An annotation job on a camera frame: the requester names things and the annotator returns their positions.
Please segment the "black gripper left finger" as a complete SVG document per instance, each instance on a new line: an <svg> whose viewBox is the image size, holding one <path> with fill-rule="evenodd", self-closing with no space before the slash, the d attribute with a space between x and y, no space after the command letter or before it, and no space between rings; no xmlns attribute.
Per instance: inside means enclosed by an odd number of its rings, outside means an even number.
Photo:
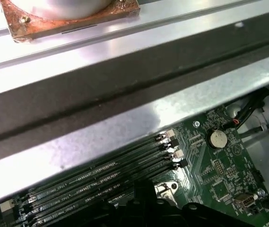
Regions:
<svg viewBox="0 0 269 227"><path fill-rule="evenodd" d="M104 218L104 227L145 226L145 181L134 183L134 198Z"/></svg>

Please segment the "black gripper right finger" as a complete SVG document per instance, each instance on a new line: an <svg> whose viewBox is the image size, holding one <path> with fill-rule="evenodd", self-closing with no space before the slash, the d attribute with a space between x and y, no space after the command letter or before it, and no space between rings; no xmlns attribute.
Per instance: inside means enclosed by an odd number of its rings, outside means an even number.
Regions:
<svg viewBox="0 0 269 227"><path fill-rule="evenodd" d="M203 205L189 203L178 208L157 197L153 183L144 181L147 227L243 227L244 222Z"/></svg>

